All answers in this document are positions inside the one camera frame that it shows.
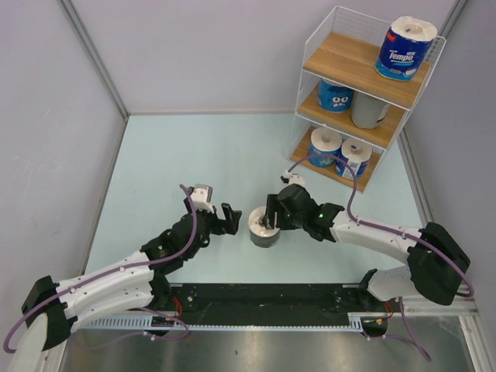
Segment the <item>black paper roll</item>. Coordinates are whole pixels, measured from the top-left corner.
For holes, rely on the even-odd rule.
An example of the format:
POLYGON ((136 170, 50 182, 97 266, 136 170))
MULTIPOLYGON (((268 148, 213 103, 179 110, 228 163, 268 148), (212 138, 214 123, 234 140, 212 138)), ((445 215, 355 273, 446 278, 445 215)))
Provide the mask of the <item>black paper roll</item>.
POLYGON ((248 228, 250 231, 250 241, 260 248, 270 248, 277 244, 280 239, 279 229, 267 229, 263 225, 266 207, 255 208, 248 218, 248 228))

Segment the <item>blue monster paper roll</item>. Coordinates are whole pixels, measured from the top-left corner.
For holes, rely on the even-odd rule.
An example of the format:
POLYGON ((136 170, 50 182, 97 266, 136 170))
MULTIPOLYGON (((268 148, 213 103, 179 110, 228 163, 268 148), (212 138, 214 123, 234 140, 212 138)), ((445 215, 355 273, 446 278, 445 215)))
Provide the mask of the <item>blue monster paper roll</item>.
POLYGON ((329 80, 320 79, 317 102, 327 112, 341 113, 352 104, 354 90, 329 80))

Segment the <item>grey paper roll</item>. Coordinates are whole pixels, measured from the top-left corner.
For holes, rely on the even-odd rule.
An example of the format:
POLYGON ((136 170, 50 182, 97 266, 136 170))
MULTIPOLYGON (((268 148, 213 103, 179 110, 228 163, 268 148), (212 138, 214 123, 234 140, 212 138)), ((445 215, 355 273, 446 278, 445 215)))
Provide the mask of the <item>grey paper roll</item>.
POLYGON ((353 124, 361 129, 374 129, 382 124, 391 104, 356 92, 351 107, 353 124))

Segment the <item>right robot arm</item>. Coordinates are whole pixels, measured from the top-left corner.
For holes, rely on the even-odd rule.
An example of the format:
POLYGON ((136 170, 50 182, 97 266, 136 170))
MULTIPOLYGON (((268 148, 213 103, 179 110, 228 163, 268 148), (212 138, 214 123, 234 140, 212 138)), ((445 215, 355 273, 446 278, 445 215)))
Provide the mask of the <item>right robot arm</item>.
POLYGON ((413 229, 364 221, 341 205, 317 203, 299 184, 267 196, 263 226, 302 229, 319 242, 350 243, 401 262, 400 267, 370 270, 363 277, 357 301, 367 311, 392 298, 415 294, 438 305, 451 305, 470 266, 469 257, 437 223, 413 229))

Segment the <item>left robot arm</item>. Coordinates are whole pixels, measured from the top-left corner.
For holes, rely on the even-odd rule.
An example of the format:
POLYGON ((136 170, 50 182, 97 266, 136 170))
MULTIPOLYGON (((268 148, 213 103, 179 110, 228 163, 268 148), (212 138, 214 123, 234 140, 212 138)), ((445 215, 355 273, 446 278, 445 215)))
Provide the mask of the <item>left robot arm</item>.
POLYGON ((22 304, 25 324, 31 326, 40 314, 47 316, 46 340, 49 350, 82 326, 118 312, 149 308, 161 310, 173 296, 170 274, 210 243, 211 235, 236 235, 242 213, 222 204, 224 218, 216 212, 190 210, 164 230, 118 263, 93 274, 54 282, 50 276, 33 285, 22 304))

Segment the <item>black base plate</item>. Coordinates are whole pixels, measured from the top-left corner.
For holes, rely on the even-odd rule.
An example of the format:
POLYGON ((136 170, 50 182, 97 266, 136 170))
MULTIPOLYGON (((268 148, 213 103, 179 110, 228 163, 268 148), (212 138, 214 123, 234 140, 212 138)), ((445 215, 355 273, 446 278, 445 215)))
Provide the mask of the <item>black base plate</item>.
POLYGON ((155 328, 177 315, 191 329, 349 328, 372 336, 384 334, 400 312, 358 284, 173 284, 147 307, 155 328))

